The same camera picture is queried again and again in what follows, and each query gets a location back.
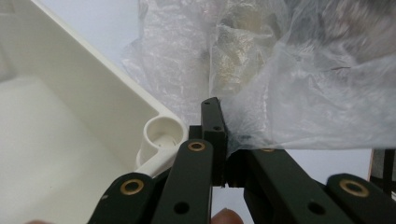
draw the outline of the plastic bag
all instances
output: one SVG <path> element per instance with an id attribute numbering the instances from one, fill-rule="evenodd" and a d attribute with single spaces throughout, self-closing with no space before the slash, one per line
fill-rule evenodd
<path id="1" fill-rule="evenodd" d="M 229 149 L 396 147 L 395 4 L 278 2 L 288 31 L 262 70 L 221 101 Z"/>
<path id="2" fill-rule="evenodd" d="M 187 124 L 207 99 L 208 34 L 219 6 L 210 0 L 140 1 L 140 37 L 125 49 L 129 75 Z"/>

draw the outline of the white bin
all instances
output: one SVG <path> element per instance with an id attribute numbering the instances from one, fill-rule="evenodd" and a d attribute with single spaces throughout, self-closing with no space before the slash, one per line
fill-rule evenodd
<path id="1" fill-rule="evenodd" d="M 186 138 L 44 6 L 0 0 L 0 223 L 86 223 L 114 179 L 155 176 Z"/>

